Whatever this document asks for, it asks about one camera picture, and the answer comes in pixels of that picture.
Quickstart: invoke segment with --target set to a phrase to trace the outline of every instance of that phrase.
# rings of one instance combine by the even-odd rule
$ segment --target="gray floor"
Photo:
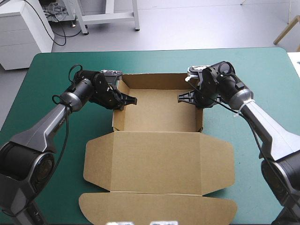
[[[86,14],[102,13],[105,0],[81,0]],[[138,0],[141,30],[132,22],[90,25],[89,35],[67,39],[53,52],[172,50],[235,47],[270,47],[285,28],[288,0]],[[132,8],[131,0],[115,0],[115,11]],[[300,12],[292,3],[292,17]],[[54,24],[53,30],[61,33]],[[65,23],[66,33],[74,34]],[[296,26],[278,45],[294,52],[300,40]],[[0,128],[20,88],[26,69],[5,71],[0,67]]]

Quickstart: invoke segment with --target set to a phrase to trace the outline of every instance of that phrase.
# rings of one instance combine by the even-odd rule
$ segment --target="white cabinet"
[[[38,0],[27,1],[54,38]],[[38,15],[25,1],[11,0],[0,7],[0,64],[4,69],[28,68],[36,54],[50,53],[52,45]]]

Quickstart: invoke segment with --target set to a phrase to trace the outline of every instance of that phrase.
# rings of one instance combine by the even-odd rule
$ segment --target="green table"
[[[37,55],[6,122],[0,132],[0,144],[31,127],[54,104],[53,94],[69,85],[68,70],[80,63],[84,69],[122,70],[124,73],[186,72],[191,65],[209,65],[230,61],[237,75],[255,94],[255,100],[287,130],[300,134],[300,79],[286,52],[281,48],[246,48],[141,52],[70,52]],[[86,224],[78,206],[78,197],[103,189],[83,179],[85,144],[88,140],[112,132],[112,111],[88,103],[70,116],[70,134],[64,158],[48,186],[37,198],[49,223]],[[234,146],[236,182],[233,186],[209,194],[233,199],[238,205],[234,224],[270,223],[281,210],[260,171],[259,150],[242,118],[220,106],[205,109],[205,134],[231,142]],[[65,129],[55,138],[58,151]],[[0,214],[0,223],[10,219]]]

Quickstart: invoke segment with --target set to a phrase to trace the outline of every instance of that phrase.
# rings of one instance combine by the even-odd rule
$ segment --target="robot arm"
[[[193,91],[178,96],[199,108],[228,104],[238,110],[262,141],[262,174],[280,204],[284,206],[273,225],[300,224],[300,136],[286,131],[253,100],[253,92],[235,75],[229,62],[208,67],[190,67],[186,81],[199,82]]]
[[[56,107],[0,149],[0,208],[16,225],[47,224],[34,199],[58,165],[59,161],[54,163],[53,138],[65,121],[68,125],[68,115],[79,111],[88,101],[120,110],[125,105],[137,103],[135,97],[125,95],[115,87],[121,71],[98,72],[80,67],[70,80],[72,84],[57,96],[60,101]]]

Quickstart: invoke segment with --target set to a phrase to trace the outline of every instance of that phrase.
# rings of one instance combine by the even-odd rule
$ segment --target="cardboard box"
[[[227,225],[235,202],[203,195],[234,183],[232,145],[201,134],[202,110],[178,103],[186,74],[124,75],[118,88],[137,105],[114,111],[114,132],[87,144],[84,178],[110,193],[79,199],[93,224],[177,221]]]

